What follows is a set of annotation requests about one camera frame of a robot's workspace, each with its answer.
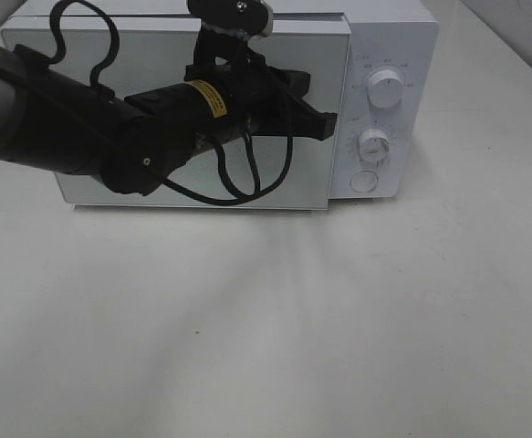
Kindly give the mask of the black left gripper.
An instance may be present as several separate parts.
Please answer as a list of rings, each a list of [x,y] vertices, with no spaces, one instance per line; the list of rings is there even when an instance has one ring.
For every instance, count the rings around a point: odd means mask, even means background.
[[[198,91],[209,109],[212,137],[286,136],[325,141],[335,133],[338,114],[319,112],[303,99],[311,75],[306,71],[269,67],[244,37],[201,31],[186,67],[184,83]]]

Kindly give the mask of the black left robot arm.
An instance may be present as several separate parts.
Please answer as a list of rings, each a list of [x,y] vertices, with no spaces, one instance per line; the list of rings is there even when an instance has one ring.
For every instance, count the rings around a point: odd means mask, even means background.
[[[30,47],[0,47],[0,161],[71,176],[90,176],[114,193],[148,195],[171,185],[171,174],[193,156],[213,151],[230,204],[267,193],[234,186],[225,167],[224,146],[255,136],[332,136],[337,116],[305,101],[310,76],[277,69],[243,47],[237,63],[190,65],[183,82],[119,99],[99,81],[57,73],[66,54],[53,57]]]

